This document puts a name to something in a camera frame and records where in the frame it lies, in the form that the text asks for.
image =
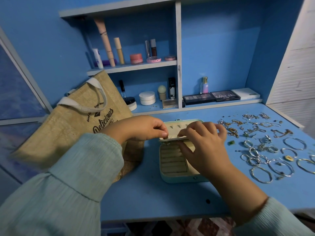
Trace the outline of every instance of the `jewelry box lid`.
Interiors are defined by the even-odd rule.
[[[168,130],[168,138],[163,139],[160,138],[160,142],[171,142],[171,141],[182,141],[187,140],[187,137],[178,137],[178,133],[180,130],[185,129],[190,123],[200,121],[203,122],[203,120],[200,119],[190,119],[190,120],[177,120],[177,121],[171,121],[171,122],[164,122],[164,124],[167,127]]]

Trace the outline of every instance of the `finger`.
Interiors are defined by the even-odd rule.
[[[188,124],[187,128],[189,127],[195,130],[200,136],[205,136],[208,133],[207,128],[200,121]]]
[[[183,154],[183,156],[187,159],[187,161],[191,161],[193,158],[193,152],[192,150],[183,142],[178,141],[177,142],[181,153]]]
[[[217,128],[213,122],[204,122],[203,125],[208,129],[211,134],[218,135]]]
[[[201,136],[192,128],[187,127],[179,131],[178,137],[187,136],[188,139],[194,144],[197,145],[200,142]]]
[[[158,119],[158,118],[154,118],[154,126],[153,126],[154,129],[159,129],[159,130],[162,130],[164,132],[167,133],[166,137],[168,136],[168,130],[167,130],[167,127],[166,125],[163,123],[163,121],[161,119]]]
[[[168,133],[159,129],[153,129],[152,133],[150,134],[150,139],[153,138],[166,138]]]
[[[215,124],[215,127],[219,130],[219,133],[218,133],[219,138],[221,138],[223,141],[225,141],[226,136],[227,136],[226,128],[221,124]]]

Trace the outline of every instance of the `white box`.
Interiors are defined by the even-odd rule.
[[[251,90],[250,88],[233,89],[231,91],[234,94],[238,95],[240,97],[240,100],[260,98],[260,94],[256,93],[255,91]]]

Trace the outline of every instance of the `blue desk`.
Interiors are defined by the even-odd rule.
[[[304,140],[307,143],[307,149],[304,151],[297,151],[298,158],[309,158],[309,153],[314,154],[315,141],[304,134],[301,130],[293,124],[282,118],[280,115],[272,111],[261,103],[245,104],[239,106],[229,106],[222,108],[210,108],[194,111],[184,111],[175,113],[156,114],[154,117],[160,118],[163,121],[174,121],[176,119],[202,119],[204,121],[217,122],[219,119],[224,119],[230,122],[231,119],[238,119],[243,121],[243,114],[258,115],[261,112],[266,113],[271,117],[269,120],[253,119],[250,121],[255,122],[272,122],[273,120],[282,120],[281,127],[260,128],[265,129],[267,132],[262,133],[256,131],[256,138],[249,139],[255,145],[259,143],[258,139],[268,134],[272,137],[272,144],[281,148],[287,148],[283,143],[283,138],[274,138],[271,129],[278,129],[284,132],[285,129],[293,131],[293,137]],[[251,124],[244,124],[245,129],[251,128]],[[235,150],[243,150],[246,148],[240,144],[245,140],[245,137],[239,139],[235,137],[228,137],[227,141],[235,140],[235,145],[227,146],[226,149],[229,153],[231,162],[241,170],[250,179],[249,166],[245,161],[240,159],[240,152]],[[292,141],[294,146],[302,147],[298,142]],[[101,220],[102,221],[149,221],[167,218],[180,218],[180,217],[202,217],[202,216],[222,216],[229,214],[229,210],[216,189],[209,182],[202,183],[182,183],[182,184],[168,184],[160,177],[159,171],[159,154],[158,148],[160,143],[157,139],[145,142],[144,158],[140,166],[125,176],[120,181],[114,183],[105,194],[101,202]],[[290,151],[285,152],[286,155],[293,155]],[[266,153],[264,155],[269,158],[279,158],[283,154],[280,153]],[[266,194],[272,196],[284,204],[289,210],[297,210],[302,208],[315,208],[315,175],[309,174],[299,167],[296,163],[291,163],[294,167],[295,174],[292,177],[286,177],[280,181],[275,179],[270,184],[261,184],[254,179],[256,183]],[[267,165],[262,165],[265,169],[269,170]],[[315,171],[311,164],[303,164],[308,169]]]

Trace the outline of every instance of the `pink compact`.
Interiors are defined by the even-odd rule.
[[[148,63],[157,63],[157,62],[161,62],[161,58],[158,58],[156,56],[152,56],[152,57],[149,57],[147,59],[147,62]]]
[[[142,55],[140,53],[130,55],[130,62],[131,62],[131,64],[142,63],[143,62]]]
[[[166,61],[176,60],[176,56],[175,55],[166,56],[165,60]]]

